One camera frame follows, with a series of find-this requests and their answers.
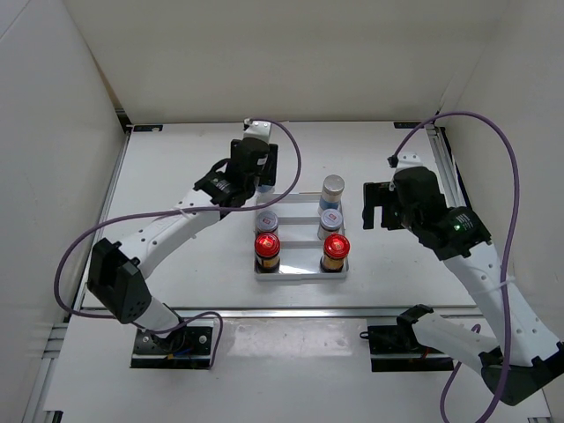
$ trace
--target gray tray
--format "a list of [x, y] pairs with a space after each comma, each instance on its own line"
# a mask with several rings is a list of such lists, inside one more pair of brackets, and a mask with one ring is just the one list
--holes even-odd
[[[278, 194], [262, 194], [256, 204], [264, 204]], [[319, 198], [321, 193], [289, 194], [268, 209], [256, 211], [256, 216], [264, 210], [278, 215], [278, 237], [280, 239], [280, 267], [273, 273], [262, 273], [255, 266], [257, 280], [304, 280], [304, 279], [343, 279], [349, 270], [348, 258], [339, 273], [328, 273], [320, 267], [323, 255], [323, 241], [317, 238], [319, 227]], [[339, 231], [345, 234], [345, 214], [343, 227]]]

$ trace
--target wall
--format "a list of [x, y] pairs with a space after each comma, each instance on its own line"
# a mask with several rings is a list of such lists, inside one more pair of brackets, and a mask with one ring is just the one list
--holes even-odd
[[[518, 285], [540, 317], [564, 338], [564, 3], [511, 2], [458, 109], [487, 115], [515, 147], [522, 203], [513, 258]], [[501, 141], [479, 122], [453, 118], [449, 140], [474, 208], [499, 248], [507, 233], [512, 179]], [[564, 421], [564, 378], [545, 390]]]
[[65, 0], [131, 121], [415, 119], [458, 98], [508, 0]]
[[[100, 213], [123, 140], [59, 0], [0, 2], [0, 420], [20, 422], [51, 324], [64, 248]], [[65, 272], [70, 301], [85, 249]]]

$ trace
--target gray lid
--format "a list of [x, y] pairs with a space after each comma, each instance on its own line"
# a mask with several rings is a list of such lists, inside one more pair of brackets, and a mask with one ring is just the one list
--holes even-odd
[[328, 231], [336, 231], [343, 225], [343, 215], [339, 210], [327, 209], [321, 213], [321, 226]]
[[323, 181], [323, 191], [334, 196], [340, 194], [345, 189], [345, 180], [338, 174], [330, 174]]
[[274, 232], [278, 227], [278, 216], [273, 211], [263, 211], [256, 216], [256, 229], [258, 232]]

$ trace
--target white table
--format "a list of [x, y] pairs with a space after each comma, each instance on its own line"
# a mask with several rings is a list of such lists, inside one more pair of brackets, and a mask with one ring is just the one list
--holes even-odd
[[[342, 201], [346, 234], [352, 244], [347, 279], [257, 282], [253, 272], [254, 213], [233, 213], [205, 229], [196, 240], [186, 242], [157, 268], [147, 281], [155, 296], [177, 308], [473, 304], [462, 284], [412, 234], [381, 229], [379, 211], [376, 228], [362, 230], [363, 183], [390, 180], [393, 169], [386, 159], [408, 130], [395, 129], [392, 122], [291, 122], [288, 128], [297, 138], [303, 157], [296, 192], [320, 191], [328, 174], [340, 174], [345, 179]], [[133, 132], [109, 217], [170, 208], [213, 163], [228, 157], [229, 142], [241, 133], [241, 123], [176, 124], [165, 125], [161, 132]], [[281, 130], [273, 130], [271, 142], [279, 145], [277, 192], [281, 192], [294, 177], [296, 159]], [[417, 152], [436, 172], [424, 130], [405, 150]], [[110, 226], [104, 236], [116, 241], [146, 223], [138, 220]], [[217, 239], [225, 240], [225, 244], [218, 245]], [[232, 248], [234, 243], [241, 247]], [[100, 303], [87, 293], [83, 306], [99, 308]]]
[[[391, 122], [299, 122], [288, 127], [303, 155], [296, 191], [319, 191], [331, 173], [345, 179], [346, 233], [352, 244], [347, 279], [257, 282], [251, 267], [254, 213], [228, 216], [178, 249], [148, 281], [153, 294], [171, 306], [223, 308], [222, 314], [240, 317], [226, 321], [216, 367], [130, 369], [134, 328], [73, 317], [46, 402], [47, 410], [64, 411], [63, 423], [441, 421], [439, 398], [449, 373], [373, 374], [367, 342], [359, 339], [367, 326], [363, 317], [394, 315], [419, 302], [443, 314], [476, 313], [462, 284], [413, 235], [362, 230], [362, 184], [390, 179], [386, 158], [407, 130], [396, 130]], [[240, 123], [134, 132], [109, 217], [169, 208], [228, 155], [229, 141], [240, 134]], [[280, 146], [281, 191], [293, 179], [295, 157], [279, 130], [272, 141]], [[417, 134], [408, 150], [436, 170], [425, 132]], [[113, 226], [104, 235], [117, 240], [144, 224]], [[218, 246], [218, 236], [238, 240], [241, 248]], [[84, 306], [100, 304], [87, 294]], [[280, 318], [284, 315], [294, 318]], [[489, 331], [479, 316], [458, 321], [467, 326], [480, 322], [483, 332]], [[449, 394], [451, 421], [474, 421], [491, 396], [480, 377], [463, 368]], [[490, 421], [527, 423], [529, 417], [548, 415], [539, 392], [517, 407], [501, 404]]]

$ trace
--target red lid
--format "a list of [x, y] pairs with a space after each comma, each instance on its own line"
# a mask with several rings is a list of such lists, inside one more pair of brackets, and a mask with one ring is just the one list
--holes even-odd
[[331, 258], [345, 258], [351, 250], [351, 243], [343, 235], [331, 234], [325, 240], [323, 250]]
[[275, 234], [260, 234], [255, 240], [255, 252], [262, 257], [273, 257], [280, 252], [280, 241]]

